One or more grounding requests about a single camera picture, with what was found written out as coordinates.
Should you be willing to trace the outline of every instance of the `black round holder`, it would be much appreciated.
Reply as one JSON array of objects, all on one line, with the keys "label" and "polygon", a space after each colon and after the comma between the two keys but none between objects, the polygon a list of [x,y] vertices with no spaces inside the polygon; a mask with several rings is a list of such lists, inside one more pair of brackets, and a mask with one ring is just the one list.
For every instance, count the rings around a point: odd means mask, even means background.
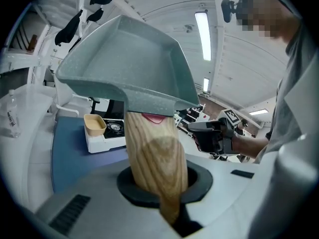
[{"label": "black round holder", "polygon": [[[202,200],[213,184],[213,177],[207,169],[188,160],[187,171],[188,189],[181,195],[181,205]],[[145,191],[135,184],[130,167],[124,169],[119,174],[117,186],[122,195],[133,205],[148,208],[160,207],[157,195]]]}]

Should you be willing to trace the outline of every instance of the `white table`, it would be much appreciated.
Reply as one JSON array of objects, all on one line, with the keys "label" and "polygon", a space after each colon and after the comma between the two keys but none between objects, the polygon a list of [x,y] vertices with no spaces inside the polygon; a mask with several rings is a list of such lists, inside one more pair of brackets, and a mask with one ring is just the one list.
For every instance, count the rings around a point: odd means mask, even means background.
[{"label": "white table", "polygon": [[26,84],[14,91],[21,128],[19,138],[9,135],[6,103],[9,95],[0,99],[0,168],[13,199],[27,207],[27,173],[30,151],[38,127],[56,95],[55,88]]}]

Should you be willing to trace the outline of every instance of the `fluorescent light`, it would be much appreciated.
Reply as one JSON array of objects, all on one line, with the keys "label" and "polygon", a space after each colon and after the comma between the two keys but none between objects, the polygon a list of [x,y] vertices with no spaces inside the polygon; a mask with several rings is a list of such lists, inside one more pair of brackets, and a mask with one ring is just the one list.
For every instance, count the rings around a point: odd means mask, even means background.
[{"label": "fluorescent light", "polygon": [[210,35],[209,35],[207,13],[197,12],[197,13],[195,13],[195,18],[196,18],[196,22],[198,25],[201,46],[203,48],[204,60],[210,61],[211,51],[210,51]]},{"label": "fluorescent light", "polygon": [[255,112],[251,112],[249,113],[250,115],[258,115],[258,114],[267,114],[268,111],[266,109],[262,109],[262,110],[259,110],[259,111],[255,111]]},{"label": "fluorescent light", "polygon": [[203,90],[205,92],[208,91],[208,84],[209,84],[209,79],[208,78],[204,78],[204,87],[203,87]]}]

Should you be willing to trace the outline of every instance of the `small wooden bowl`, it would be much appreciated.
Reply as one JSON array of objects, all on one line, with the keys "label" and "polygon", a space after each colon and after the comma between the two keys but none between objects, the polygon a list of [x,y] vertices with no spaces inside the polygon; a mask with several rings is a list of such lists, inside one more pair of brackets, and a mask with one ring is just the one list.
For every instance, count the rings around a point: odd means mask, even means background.
[{"label": "small wooden bowl", "polygon": [[102,117],[97,114],[85,114],[84,124],[90,136],[102,135],[105,132],[106,124]]}]

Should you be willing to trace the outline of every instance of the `black vent slot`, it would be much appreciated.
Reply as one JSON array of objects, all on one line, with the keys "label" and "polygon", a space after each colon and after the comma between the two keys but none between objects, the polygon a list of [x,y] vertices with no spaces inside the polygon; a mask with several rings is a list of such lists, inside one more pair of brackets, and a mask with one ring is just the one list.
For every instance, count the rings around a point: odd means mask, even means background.
[{"label": "black vent slot", "polygon": [[50,222],[49,226],[66,236],[90,199],[90,197],[76,195]]}]

